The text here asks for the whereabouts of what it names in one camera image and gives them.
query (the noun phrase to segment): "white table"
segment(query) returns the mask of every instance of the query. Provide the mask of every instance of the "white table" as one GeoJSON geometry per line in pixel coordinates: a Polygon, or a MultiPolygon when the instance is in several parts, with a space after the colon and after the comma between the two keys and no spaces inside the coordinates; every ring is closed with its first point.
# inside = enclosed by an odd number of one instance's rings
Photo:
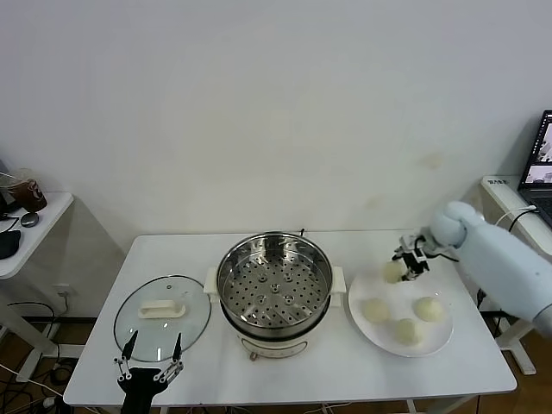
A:
{"type": "MultiPolygon", "coordinates": [[[[47,206],[38,212],[40,220],[32,228],[25,229],[20,223],[13,229],[18,229],[22,232],[22,237],[19,243],[19,250],[13,256],[0,260],[0,288],[1,281],[13,278],[21,270],[27,262],[31,254],[41,244],[42,240],[47,236],[48,232],[58,222],[63,213],[72,203],[72,195],[68,192],[48,192],[45,194],[47,206]]],[[[19,209],[9,216],[21,217],[27,211],[19,209]]],[[[0,231],[7,229],[13,222],[11,220],[0,222],[2,226],[0,231]]],[[[33,283],[40,290],[50,290],[49,286],[41,286],[41,282],[34,280],[33,283]]],[[[21,369],[21,375],[17,377],[17,381],[24,382],[32,375],[39,360],[42,356],[55,357],[57,356],[57,346],[50,341],[59,328],[55,323],[51,328],[48,325],[45,332],[49,332],[49,336],[44,336],[40,331],[36,330],[30,323],[20,317],[13,308],[0,298],[0,340],[10,330],[20,336],[25,342],[33,346],[34,350],[28,356],[25,364],[21,369]]],[[[82,347],[77,345],[60,345],[60,356],[62,357],[78,357],[82,347]]]]}
{"type": "MultiPolygon", "coordinates": [[[[527,202],[518,194],[519,176],[487,176],[481,180],[483,205],[487,209],[497,210],[500,215],[510,210],[527,207],[527,202]]],[[[508,218],[502,221],[502,226],[510,226],[511,221],[521,211],[513,211],[508,218]]],[[[525,214],[519,218],[516,228],[512,233],[521,236],[532,248],[548,261],[552,261],[552,230],[550,226],[538,214],[525,214]]],[[[497,344],[503,351],[510,351],[517,365],[525,375],[536,373],[530,357],[520,340],[533,330],[530,322],[518,320],[512,326],[506,318],[500,319],[499,329],[501,335],[497,338],[497,344]]]]}
{"type": "MultiPolygon", "coordinates": [[[[357,274],[375,272],[389,260],[400,231],[307,233],[343,267],[350,285],[357,274]]],[[[66,388],[69,405],[120,406],[113,358],[120,355],[113,322],[122,301],[159,276],[182,274],[201,282],[209,267],[246,235],[149,235],[135,239],[66,388]]],[[[301,354],[252,362],[213,304],[198,341],[183,354],[185,370],[155,406],[301,404],[448,398],[431,412],[449,412],[482,393],[509,392],[516,380],[451,263],[437,259],[424,277],[435,278],[450,303],[455,331],[450,343],[426,358],[403,358],[377,348],[349,321],[330,309],[318,340],[301,354]]],[[[134,366],[156,365],[136,363],[134,366]]]]}

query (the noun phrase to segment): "cup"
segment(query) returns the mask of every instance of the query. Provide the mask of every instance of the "cup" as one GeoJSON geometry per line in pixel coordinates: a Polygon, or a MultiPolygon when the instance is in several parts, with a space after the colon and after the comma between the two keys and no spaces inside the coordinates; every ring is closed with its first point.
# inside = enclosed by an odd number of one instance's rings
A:
{"type": "Polygon", "coordinates": [[[0,186],[8,191],[23,209],[29,213],[35,213],[47,206],[46,198],[35,179],[28,176],[26,171],[14,172],[13,178],[2,176],[0,186]]]}

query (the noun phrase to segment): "steamer pot handle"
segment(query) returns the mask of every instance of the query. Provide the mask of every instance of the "steamer pot handle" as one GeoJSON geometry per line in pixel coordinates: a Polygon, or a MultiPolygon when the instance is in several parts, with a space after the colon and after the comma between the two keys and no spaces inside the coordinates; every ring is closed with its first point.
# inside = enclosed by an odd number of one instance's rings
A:
{"type": "Polygon", "coordinates": [[[216,289],[216,267],[210,267],[207,272],[207,279],[205,279],[204,293],[207,293],[212,304],[216,304],[220,301],[218,297],[218,291],[216,289]]]}
{"type": "Polygon", "coordinates": [[[329,299],[329,305],[331,307],[340,307],[342,305],[342,295],[347,292],[347,286],[345,285],[345,277],[343,276],[343,269],[341,267],[332,267],[333,279],[331,283],[331,295],[329,299]]]}

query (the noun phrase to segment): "white plate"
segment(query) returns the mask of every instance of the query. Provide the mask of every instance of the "white plate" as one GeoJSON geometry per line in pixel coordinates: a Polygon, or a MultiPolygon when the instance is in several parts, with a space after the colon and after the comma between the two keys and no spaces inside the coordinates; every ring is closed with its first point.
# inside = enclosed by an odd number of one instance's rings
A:
{"type": "Polygon", "coordinates": [[[431,279],[436,274],[425,273],[417,280],[389,284],[383,274],[360,275],[353,280],[348,291],[348,304],[354,322],[361,332],[380,348],[401,356],[427,356],[442,349],[450,340],[453,331],[447,299],[432,287],[431,279]],[[419,319],[413,310],[416,300],[430,296],[437,298],[446,311],[440,322],[429,323],[419,319]],[[391,311],[392,320],[387,323],[370,323],[362,314],[368,299],[381,298],[391,311]],[[395,340],[393,325],[405,317],[411,317],[420,324],[423,340],[418,345],[407,346],[395,340]]]}

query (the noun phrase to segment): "electric outlet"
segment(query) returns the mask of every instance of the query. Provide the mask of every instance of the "electric outlet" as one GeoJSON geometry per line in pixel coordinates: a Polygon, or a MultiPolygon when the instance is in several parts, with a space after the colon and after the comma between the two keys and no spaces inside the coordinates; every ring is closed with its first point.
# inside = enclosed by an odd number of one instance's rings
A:
{"type": "Polygon", "coordinates": [[[52,285],[53,289],[58,293],[58,296],[75,296],[75,290],[68,283],[56,283],[52,285]]]}

